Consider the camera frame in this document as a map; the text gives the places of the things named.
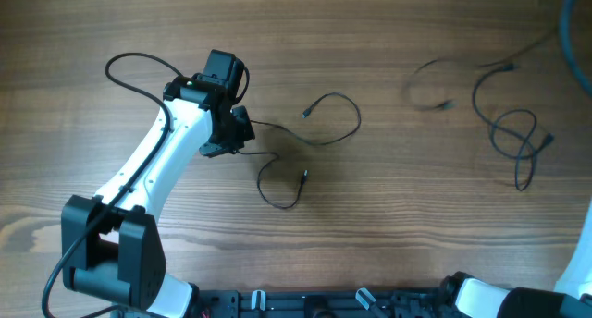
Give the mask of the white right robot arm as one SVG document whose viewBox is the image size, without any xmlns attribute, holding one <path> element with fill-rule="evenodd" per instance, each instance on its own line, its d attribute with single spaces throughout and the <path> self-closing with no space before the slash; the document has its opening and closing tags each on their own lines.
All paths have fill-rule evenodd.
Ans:
<svg viewBox="0 0 592 318">
<path fill-rule="evenodd" d="M 573 257 L 551 291 L 496 287 L 465 273 L 446 277 L 438 302 L 462 317 L 591 318 L 591 213 Z"/>
</svg>

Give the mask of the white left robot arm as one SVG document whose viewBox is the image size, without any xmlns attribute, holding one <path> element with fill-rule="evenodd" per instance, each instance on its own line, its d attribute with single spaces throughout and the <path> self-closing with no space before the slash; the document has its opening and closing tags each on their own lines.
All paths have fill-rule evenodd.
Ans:
<svg viewBox="0 0 592 318">
<path fill-rule="evenodd" d="M 168 195 L 193 156 L 235 153 L 253 139 L 239 104 L 249 73 L 214 50 L 203 72 L 181 72 L 155 98 L 153 126 L 124 166 L 91 198 L 73 195 L 61 214 L 62 257 L 42 296 L 61 276 L 66 289 L 111 302 L 110 310 L 149 317 L 203 317 L 200 290 L 167 273 L 157 229 Z"/>
</svg>

